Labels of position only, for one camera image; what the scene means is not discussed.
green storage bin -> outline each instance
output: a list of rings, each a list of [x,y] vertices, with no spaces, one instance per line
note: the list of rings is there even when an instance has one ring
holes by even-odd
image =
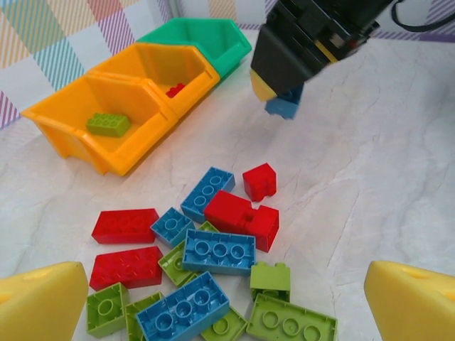
[[[230,19],[173,18],[138,42],[195,46],[221,78],[229,75],[252,50]]]

orange storage bin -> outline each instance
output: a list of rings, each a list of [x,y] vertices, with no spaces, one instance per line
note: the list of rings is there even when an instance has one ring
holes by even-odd
[[[178,118],[220,81],[219,74],[196,47],[150,43],[135,43],[89,73],[118,80],[146,79]],[[185,87],[175,97],[168,97],[166,93],[179,83]]]
[[[95,112],[125,114],[131,128],[121,138],[85,128]],[[147,81],[85,75],[22,113],[63,157],[90,162],[96,171],[125,175],[177,122]]]

red lego brick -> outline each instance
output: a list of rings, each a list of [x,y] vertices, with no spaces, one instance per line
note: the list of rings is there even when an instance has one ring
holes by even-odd
[[[224,190],[210,201],[204,215],[221,232],[248,234],[256,237],[256,247],[268,252],[279,229],[279,211],[251,202]]]
[[[161,284],[158,260],[162,257],[158,247],[99,254],[95,258],[90,287],[99,291],[118,282],[128,289],[157,286]]]
[[[174,98],[183,88],[185,87],[184,84],[178,83],[176,87],[172,87],[169,89],[169,91],[166,93],[169,98]]]
[[[250,200],[259,202],[277,192],[277,174],[268,163],[264,163],[243,173],[243,185]]]
[[[153,208],[102,211],[92,232],[99,244],[147,244],[155,241],[151,226],[159,218]]]

white marble surface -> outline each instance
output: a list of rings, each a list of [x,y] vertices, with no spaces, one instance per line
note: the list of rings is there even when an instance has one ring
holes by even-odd
[[[291,267],[292,302],[336,316],[339,341],[379,341],[363,293],[372,260],[455,274],[454,60],[455,44],[372,40],[309,83],[284,121],[253,95],[248,59],[125,178],[60,159],[22,119],[0,133],[0,276],[70,260],[90,276],[97,254],[136,248],[91,238],[101,210],[163,214],[209,166],[234,172],[234,193],[245,196],[242,172],[269,162],[279,189],[264,204],[280,210],[281,228],[258,258]],[[218,278],[249,312],[248,279]],[[131,296],[173,289],[164,276]],[[94,340],[85,311],[82,340]]]

blue 2x4 brick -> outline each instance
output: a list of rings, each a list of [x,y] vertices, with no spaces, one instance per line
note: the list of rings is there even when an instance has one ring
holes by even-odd
[[[242,234],[188,230],[182,266],[185,270],[249,276],[256,261],[256,238]]]
[[[183,213],[195,222],[205,222],[204,209],[217,191],[230,192],[235,186],[234,174],[211,167],[181,204]]]
[[[229,304],[215,279],[205,272],[136,318],[146,341],[187,341],[226,315]]]
[[[171,207],[159,218],[151,229],[167,247],[174,248],[185,239],[187,229],[195,229],[190,218]]]
[[[284,119],[293,119],[299,110],[300,100],[304,86],[299,85],[285,94],[269,100],[265,104],[265,110],[269,114],[277,114]]]

